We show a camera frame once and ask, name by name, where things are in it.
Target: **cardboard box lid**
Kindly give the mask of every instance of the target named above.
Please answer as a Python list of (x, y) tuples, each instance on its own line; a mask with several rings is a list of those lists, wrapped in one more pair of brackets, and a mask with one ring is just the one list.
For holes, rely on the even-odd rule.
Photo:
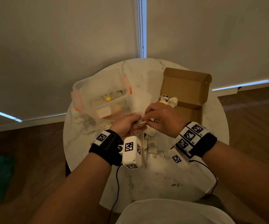
[(208, 98), (210, 74), (167, 67), (163, 73), (160, 95), (177, 97), (178, 101), (202, 106)]

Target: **person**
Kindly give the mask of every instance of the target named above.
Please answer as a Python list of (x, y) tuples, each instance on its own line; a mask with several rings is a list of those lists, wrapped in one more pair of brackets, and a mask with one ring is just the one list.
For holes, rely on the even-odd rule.
[[(140, 118), (141, 116), (134, 113), (118, 117), (109, 132), (116, 134), (118, 140), (124, 140), (128, 136), (143, 132), (146, 125), (149, 125), (176, 138), (187, 125), (187, 121), (175, 109), (159, 102), (147, 107), (143, 117), (147, 122), (142, 127), (136, 124)], [(115, 161), (115, 152), (118, 153), (107, 150), (98, 154), (98, 151), (90, 151), (39, 207), (30, 223), (106, 223), (109, 212), (99, 205), (99, 201), (110, 175), (111, 165), (118, 162)], [(269, 166), (220, 141), (215, 141), (203, 154), (202, 159), (234, 195), (269, 223)], [(117, 223), (235, 222), (216, 207), (193, 202), (152, 199), (131, 203), (122, 212)]]

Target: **white shirt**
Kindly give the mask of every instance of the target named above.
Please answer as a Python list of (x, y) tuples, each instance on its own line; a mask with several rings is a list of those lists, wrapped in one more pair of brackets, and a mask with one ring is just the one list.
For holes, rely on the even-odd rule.
[(167, 199), (148, 199), (131, 203), (116, 222), (126, 223), (235, 224), (229, 215), (216, 207)]

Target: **white marble table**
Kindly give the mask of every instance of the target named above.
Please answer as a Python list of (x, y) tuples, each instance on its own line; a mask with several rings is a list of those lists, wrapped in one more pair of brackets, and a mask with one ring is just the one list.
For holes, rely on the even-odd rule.
[[(133, 91), (130, 107), (132, 112), (138, 112), (144, 111), (150, 103), (157, 101), (166, 67), (187, 70), (178, 64), (152, 58), (126, 60), (104, 70), (118, 68), (127, 75)], [(208, 101), (203, 106), (202, 124), (211, 129), (220, 141), (229, 144), (226, 115), (211, 90)], [(70, 105), (64, 124), (63, 143), (71, 171), (88, 154), (90, 143), (97, 134), (96, 127), (90, 124), (88, 116), (80, 116)], [(158, 150), (162, 152), (157, 155), (149, 154), (147, 168), (129, 170), (121, 166), (119, 169), (120, 194), (114, 207), (115, 212), (122, 212), (133, 201), (149, 198), (194, 201), (201, 198), (214, 185), (215, 178), (211, 172), (196, 162), (191, 163), (191, 168), (187, 171), (181, 171), (176, 167), (165, 152), (171, 147), (170, 137), (157, 132), (152, 140), (157, 141)], [(116, 170), (117, 167), (113, 166), (100, 200), (100, 205), (108, 209), (111, 209), (117, 198)]]

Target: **person's left hand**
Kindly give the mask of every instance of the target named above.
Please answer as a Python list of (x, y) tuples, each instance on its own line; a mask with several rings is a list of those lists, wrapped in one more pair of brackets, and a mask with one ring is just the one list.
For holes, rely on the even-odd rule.
[(114, 123), (110, 126), (110, 130), (118, 134), (123, 141), (127, 137), (143, 132), (144, 130), (147, 129), (147, 126), (143, 125), (139, 127), (136, 124), (136, 121), (138, 121), (141, 118), (141, 115), (135, 115), (135, 114), (136, 113), (131, 113), (117, 117)]

